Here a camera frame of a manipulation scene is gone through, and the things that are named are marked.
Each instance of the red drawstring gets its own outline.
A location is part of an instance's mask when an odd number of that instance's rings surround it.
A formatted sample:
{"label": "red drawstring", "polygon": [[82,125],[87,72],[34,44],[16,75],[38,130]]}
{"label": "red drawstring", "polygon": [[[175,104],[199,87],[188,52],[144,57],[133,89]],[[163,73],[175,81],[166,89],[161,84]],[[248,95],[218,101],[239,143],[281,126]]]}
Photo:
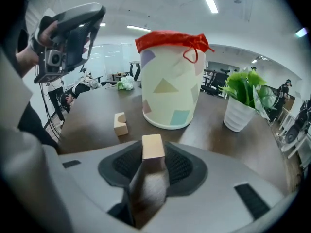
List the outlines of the red drawstring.
{"label": "red drawstring", "polygon": [[[191,63],[197,63],[197,61],[198,61],[198,58],[199,58],[199,55],[198,55],[198,51],[196,50],[196,48],[194,47],[194,45],[193,45],[193,43],[192,42],[189,42],[190,44],[191,44],[191,46],[186,50],[186,51],[184,51],[184,54],[183,54],[183,57],[186,59],[186,60],[188,60],[189,62],[191,62]],[[189,52],[192,48],[194,48],[194,51],[195,51],[195,61],[193,62],[192,60],[190,60],[188,57],[186,57],[185,56],[185,54],[187,53],[187,52]]]}
{"label": "red drawstring", "polygon": [[[189,44],[190,44],[191,46],[190,46],[186,51],[184,51],[183,57],[184,57],[186,60],[188,60],[189,62],[195,64],[195,63],[198,62],[198,59],[199,59],[198,51],[197,51],[196,47],[194,46],[194,43],[189,42]],[[208,44],[205,44],[205,45],[207,45],[208,49],[210,49],[212,52],[215,52],[213,49],[211,49],[211,48],[209,47]],[[190,60],[188,57],[185,56],[185,54],[186,54],[187,52],[189,52],[192,48],[193,48],[194,51],[195,51],[195,61],[192,61],[192,60]]]}

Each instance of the small wooden cube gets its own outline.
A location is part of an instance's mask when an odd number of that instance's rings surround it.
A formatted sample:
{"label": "small wooden cube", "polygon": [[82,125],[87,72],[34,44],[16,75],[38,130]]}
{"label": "small wooden cube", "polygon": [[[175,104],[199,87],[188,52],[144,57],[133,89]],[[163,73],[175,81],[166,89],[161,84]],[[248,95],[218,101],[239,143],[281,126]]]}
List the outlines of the small wooden cube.
{"label": "small wooden cube", "polygon": [[142,136],[142,158],[152,159],[164,157],[162,138],[160,134],[149,134]]}
{"label": "small wooden cube", "polygon": [[128,129],[126,126],[126,118],[124,112],[116,113],[115,120],[114,120],[114,130],[117,136],[121,136],[124,134],[128,134]]}

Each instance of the glass wall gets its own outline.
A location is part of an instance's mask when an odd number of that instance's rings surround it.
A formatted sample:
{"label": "glass wall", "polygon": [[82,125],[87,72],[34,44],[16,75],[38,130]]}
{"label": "glass wall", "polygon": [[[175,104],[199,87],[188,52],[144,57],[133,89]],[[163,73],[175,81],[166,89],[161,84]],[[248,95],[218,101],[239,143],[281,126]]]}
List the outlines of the glass wall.
{"label": "glass wall", "polygon": [[[131,58],[131,50],[131,44],[94,45],[84,68],[91,72],[94,78],[101,76],[101,82],[109,80],[111,74],[129,71],[129,62],[134,61]],[[87,53],[84,53],[82,57],[87,58]],[[83,76],[83,73],[80,72],[81,68],[82,66],[76,68],[63,78],[66,86],[72,86],[79,82],[80,77]]]}

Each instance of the fitness equipment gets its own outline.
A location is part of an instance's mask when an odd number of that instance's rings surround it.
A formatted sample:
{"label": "fitness equipment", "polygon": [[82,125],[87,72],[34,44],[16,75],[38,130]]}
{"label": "fitness equipment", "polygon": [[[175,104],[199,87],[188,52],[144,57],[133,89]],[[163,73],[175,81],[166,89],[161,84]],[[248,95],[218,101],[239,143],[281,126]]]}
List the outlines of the fitness equipment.
{"label": "fitness equipment", "polygon": [[311,124],[311,95],[310,100],[303,102],[300,107],[300,112],[292,125],[285,135],[286,145],[281,148],[282,152],[286,152],[293,146],[296,148],[287,157],[290,159],[300,148],[307,138],[308,130]]}

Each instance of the red cloth cover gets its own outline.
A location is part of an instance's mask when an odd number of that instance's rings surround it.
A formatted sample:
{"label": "red cloth cover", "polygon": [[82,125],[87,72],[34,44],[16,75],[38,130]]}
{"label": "red cloth cover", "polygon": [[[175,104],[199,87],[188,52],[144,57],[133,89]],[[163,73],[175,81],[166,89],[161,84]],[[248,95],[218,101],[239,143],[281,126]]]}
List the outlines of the red cloth cover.
{"label": "red cloth cover", "polygon": [[[160,46],[160,45],[177,45],[177,46],[185,46],[189,47],[183,54],[184,58],[189,60],[192,63],[196,63],[198,61],[198,53],[197,49],[201,50],[202,52],[206,52],[208,49],[214,52],[208,45],[208,41],[205,35],[191,35],[187,33],[180,33],[175,31],[152,31],[144,36],[135,40],[136,47],[138,53],[143,51],[144,49]],[[186,52],[190,51],[194,48],[196,53],[196,60],[193,62],[188,59],[185,54]]]}

